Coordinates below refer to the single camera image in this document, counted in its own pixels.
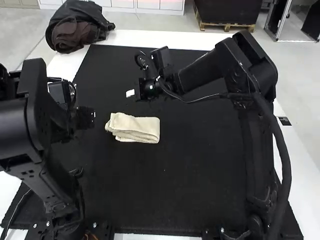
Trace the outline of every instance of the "black rubber mat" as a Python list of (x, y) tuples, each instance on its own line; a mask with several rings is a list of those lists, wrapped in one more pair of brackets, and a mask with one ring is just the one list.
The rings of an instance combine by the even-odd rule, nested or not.
[[(80, 183), (86, 216), (106, 219), (120, 232), (197, 235), (216, 226), (243, 231), (246, 171), (237, 112), (228, 100), (190, 105), (166, 98), (126, 99), (126, 91), (142, 75), (134, 61), (137, 50), (151, 49), (89, 48), (75, 83), (79, 104), (96, 110), (95, 128), (79, 133), (73, 142), (53, 146), (68, 170), (84, 168)], [(203, 53), (171, 50), (176, 68)], [(224, 82), (218, 80), (186, 97), (224, 91)], [(117, 112), (160, 118), (160, 142), (116, 141), (105, 132), (105, 123)], [(31, 196), (13, 226), (27, 228), (40, 220), (40, 204)], [(291, 228), (299, 229), (289, 215), (294, 220)]]

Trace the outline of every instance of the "wooden pallet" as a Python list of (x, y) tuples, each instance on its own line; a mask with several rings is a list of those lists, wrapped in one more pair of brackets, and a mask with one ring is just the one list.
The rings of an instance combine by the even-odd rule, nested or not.
[(229, 31), (230, 31), (230, 27), (248, 28), (248, 31), (249, 31), (250, 33), (253, 33), (254, 30), (255, 30), (255, 26), (256, 26), (255, 24), (247, 25), (247, 24), (237, 24), (237, 23), (212, 23), (212, 22), (203, 22), (203, 21), (201, 20), (201, 18), (200, 18), (200, 14), (199, 14), (199, 11), (198, 11), (198, 9), (197, 9), (196, 4), (193, 4), (193, 9), (194, 9), (194, 12), (195, 12), (196, 20), (198, 21), (198, 24), (199, 24), (200, 31), (204, 31), (204, 30), (205, 30), (205, 27), (207, 27), (207, 26), (223, 26), (225, 32), (229, 32)]

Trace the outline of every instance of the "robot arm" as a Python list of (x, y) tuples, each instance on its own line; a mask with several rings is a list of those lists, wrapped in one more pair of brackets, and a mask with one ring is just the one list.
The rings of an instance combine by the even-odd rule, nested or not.
[(76, 94), (72, 83), (47, 77), (40, 58), (24, 61), (21, 72), (0, 66), (0, 171), (42, 199), (52, 232), (66, 240), (84, 236), (83, 194), (51, 144), (94, 126), (94, 110), (76, 108)]
[[(253, 239), (277, 239), (291, 188), (291, 163), (281, 129), (273, 115), (277, 68), (247, 31), (217, 43), (192, 64), (174, 70), (170, 50), (163, 47), (147, 56), (139, 52), (135, 61), (144, 76), (137, 88), (127, 92), (138, 101), (161, 95), (187, 104), (212, 99), (230, 99), (238, 111), (246, 167), (247, 227)], [(223, 78), (227, 92), (187, 100), (183, 95)], [(273, 161), (273, 137), (282, 162), (282, 185), (277, 185)]]

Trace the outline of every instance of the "table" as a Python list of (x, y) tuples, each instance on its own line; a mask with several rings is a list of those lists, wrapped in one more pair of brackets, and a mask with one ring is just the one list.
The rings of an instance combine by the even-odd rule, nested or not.
[[(149, 47), (159, 48), (168, 46), (171, 49), (205, 50), (209, 51), (221, 40), (231, 37), (225, 33), (189, 33), (166, 31), (140, 31), (140, 30), (116, 30), (110, 33), (106, 41), (100, 45)], [(72, 81), (89, 49), (83, 49), (71, 54), (59, 54), (53, 58), (47, 67), (47, 75), (61, 77)], [(286, 114), (277, 100), (274, 101), (274, 114), (277, 117), (285, 117)], [(288, 151), (291, 158), (292, 186), (289, 202), (295, 218), (300, 226), (305, 240), (313, 240), (320, 236), (320, 171), (307, 153), (303, 143), (299, 139), (292, 126), (284, 126), (280, 123)], [(282, 180), (282, 166), (277, 147), (274, 141), (274, 166)], [(2, 219), (11, 204), (21, 181), (4, 172), (0, 172), (0, 219)], [(27, 230), (10, 230), (7, 240), (23, 240)], [(193, 237), (156, 236), (136, 234), (116, 234), (116, 240), (179, 240), (193, 239)]]

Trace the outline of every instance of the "beige cloth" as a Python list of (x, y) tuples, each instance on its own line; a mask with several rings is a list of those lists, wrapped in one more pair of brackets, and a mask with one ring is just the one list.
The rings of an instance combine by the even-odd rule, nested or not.
[(160, 119), (157, 117), (135, 117), (122, 112), (111, 113), (105, 125), (120, 142), (157, 144), (160, 140)]

